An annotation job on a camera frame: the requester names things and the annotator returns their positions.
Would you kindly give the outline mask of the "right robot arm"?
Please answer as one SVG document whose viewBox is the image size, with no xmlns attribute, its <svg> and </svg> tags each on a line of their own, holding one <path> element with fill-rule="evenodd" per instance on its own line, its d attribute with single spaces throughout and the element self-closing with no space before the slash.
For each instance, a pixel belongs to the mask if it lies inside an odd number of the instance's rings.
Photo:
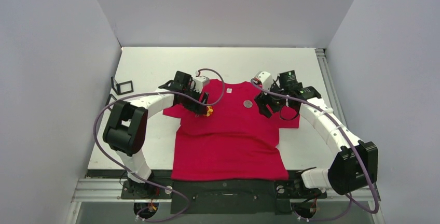
<svg viewBox="0 0 440 224">
<path fill-rule="evenodd" d="M 294 118 L 307 120 L 334 157 L 327 169 L 314 167 L 299 173 L 292 183 L 298 196 L 305 197 L 313 189 L 329 188 L 339 195 L 364 187 L 373 189 L 377 181 L 378 148 L 350 132 L 317 89 L 303 86 L 294 71 L 280 73 L 276 79 L 268 72 L 259 72 L 251 84 L 259 90 L 254 101 L 261 115 L 271 118 L 286 108 L 293 109 Z"/>
</svg>

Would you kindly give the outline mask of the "red t-shirt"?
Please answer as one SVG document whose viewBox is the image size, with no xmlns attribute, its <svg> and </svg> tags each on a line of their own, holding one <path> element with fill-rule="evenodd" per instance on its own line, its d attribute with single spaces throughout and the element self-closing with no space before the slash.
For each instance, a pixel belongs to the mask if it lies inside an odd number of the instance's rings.
<svg viewBox="0 0 440 224">
<path fill-rule="evenodd" d="M 299 127 L 290 108 L 266 118 L 254 102 L 259 91 L 249 82 L 222 84 L 214 79 L 204 88 L 213 107 L 209 117 L 182 105 L 163 111 L 180 120 L 176 132 L 172 178 L 183 181 L 227 179 L 286 180 L 278 144 L 281 129 Z M 243 102 L 250 100 L 251 108 Z"/>
</svg>

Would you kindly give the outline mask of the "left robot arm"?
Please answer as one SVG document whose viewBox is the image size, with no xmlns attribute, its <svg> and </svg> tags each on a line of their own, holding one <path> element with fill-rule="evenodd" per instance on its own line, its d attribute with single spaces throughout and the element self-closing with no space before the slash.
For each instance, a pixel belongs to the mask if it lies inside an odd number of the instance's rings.
<svg viewBox="0 0 440 224">
<path fill-rule="evenodd" d="M 140 197 L 149 198 L 155 191 L 154 182 L 149 180 L 152 170 L 142 152 L 148 119 L 175 105 L 182 105 L 196 115 L 207 114 L 209 94 L 203 88 L 209 81 L 206 76 L 193 77 L 177 71 L 152 95 L 133 101 L 117 100 L 112 106 L 102 138 L 119 155 Z"/>
</svg>

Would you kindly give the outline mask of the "orange yellow pompom brooch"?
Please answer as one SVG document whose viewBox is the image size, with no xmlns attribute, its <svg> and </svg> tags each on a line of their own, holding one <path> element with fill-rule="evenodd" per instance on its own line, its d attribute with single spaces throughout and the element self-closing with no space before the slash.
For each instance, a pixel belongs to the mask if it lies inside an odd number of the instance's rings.
<svg viewBox="0 0 440 224">
<path fill-rule="evenodd" d="M 207 106 L 207 112 L 204 114 L 205 117 L 209 117 L 213 114 L 213 107 Z"/>
</svg>

